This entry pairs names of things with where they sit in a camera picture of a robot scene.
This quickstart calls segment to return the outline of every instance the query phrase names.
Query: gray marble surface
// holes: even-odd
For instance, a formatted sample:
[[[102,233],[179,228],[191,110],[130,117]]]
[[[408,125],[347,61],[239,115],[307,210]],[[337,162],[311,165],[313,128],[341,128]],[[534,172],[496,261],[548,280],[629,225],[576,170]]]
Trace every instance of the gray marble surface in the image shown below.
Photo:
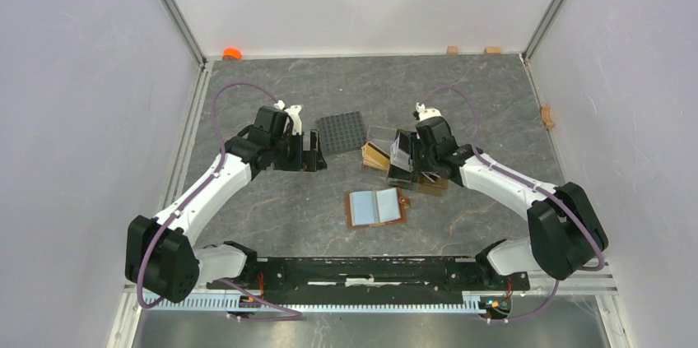
[[[216,62],[198,126],[186,184],[212,163],[218,145],[210,106],[232,81],[267,86],[290,104],[302,104],[305,128],[317,118],[361,111],[367,128],[414,129],[412,111],[427,92],[443,84],[465,90],[482,116],[478,146],[522,174],[562,183],[537,101],[515,55],[313,58]],[[218,116],[226,138],[254,120],[271,101],[249,88],[227,90]],[[437,95],[459,143],[472,139],[474,123],[465,103]],[[407,223],[349,229],[347,191],[385,188],[384,180],[360,172],[361,152],[326,156],[318,173],[262,172],[237,192],[202,232],[197,247],[234,240],[260,256],[368,256],[475,254],[497,239],[527,235],[525,221],[489,197],[450,185],[443,197],[405,192],[412,199]]]

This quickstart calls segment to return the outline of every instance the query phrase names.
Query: orange object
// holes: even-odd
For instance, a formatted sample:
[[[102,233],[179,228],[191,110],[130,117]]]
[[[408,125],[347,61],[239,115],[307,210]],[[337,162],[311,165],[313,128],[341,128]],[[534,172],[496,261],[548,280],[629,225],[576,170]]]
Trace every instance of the orange object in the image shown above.
[[[555,122],[552,121],[550,117],[550,105],[543,105],[541,107],[541,118],[543,119],[543,125],[545,128],[551,129],[555,127]]]
[[[242,53],[238,49],[228,48],[223,51],[223,60],[240,60]]]
[[[485,48],[485,54],[501,54],[499,46],[488,46]]]

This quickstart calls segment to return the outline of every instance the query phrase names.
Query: orange cap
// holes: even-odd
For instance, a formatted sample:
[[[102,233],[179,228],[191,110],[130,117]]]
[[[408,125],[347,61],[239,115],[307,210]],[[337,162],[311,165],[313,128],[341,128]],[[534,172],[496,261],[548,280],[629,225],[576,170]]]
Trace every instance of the orange cap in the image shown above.
[[[223,51],[223,60],[240,60],[242,53],[238,49],[228,48]]]

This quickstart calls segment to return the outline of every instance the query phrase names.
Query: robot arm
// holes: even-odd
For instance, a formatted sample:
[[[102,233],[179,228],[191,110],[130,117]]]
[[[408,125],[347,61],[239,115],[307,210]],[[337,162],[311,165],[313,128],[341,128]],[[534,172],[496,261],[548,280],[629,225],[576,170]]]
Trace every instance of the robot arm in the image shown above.
[[[544,193],[551,193],[570,208],[600,249],[608,246],[606,234],[579,185],[557,187],[540,182],[497,163],[471,145],[458,146],[437,109],[418,104],[416,116],[419,146],[412,157],[417,171],[438,174],[484,193],[528,222],[528,238],[494,243],[479,255],[495,274],[508,276],[543,269],[549,276],[564,280],[594,258],[582,232]]]
[[[177,303],[196,285],[236,277],[242,272],[247,256],[237,245],[193,249],[204,226],[230,197],[264,169],[327,168],[315,130],[309,132],[308,149],[304,149],[301,107],[282,108],[282,104],[260,108],[254,123],[226,142],[225,160],[218,171],[216,167],[223,157],[220,154],[202,177],[170,206],[151,219],[137,216],[131,222],[126,248],[126,277],[130,281],[137,282],[146,248],[161,227],[158,222],[173,214],[177,218],[158,240],[147,263],[143,281],[146,289]]]

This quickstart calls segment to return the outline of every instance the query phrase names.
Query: small wooden block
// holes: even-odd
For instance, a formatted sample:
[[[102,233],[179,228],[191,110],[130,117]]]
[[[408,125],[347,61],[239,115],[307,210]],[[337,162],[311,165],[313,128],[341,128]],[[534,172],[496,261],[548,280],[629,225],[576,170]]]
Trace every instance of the small wooden block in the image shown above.
[[[501,54],[499,46],[488,46],[485,48],[485,54]]]
[[[541,107],[541,118],[543,119],[543,125],[545,128],[551,129],[555,127],[555,122],[550,118],[550,105],[543,105]]]

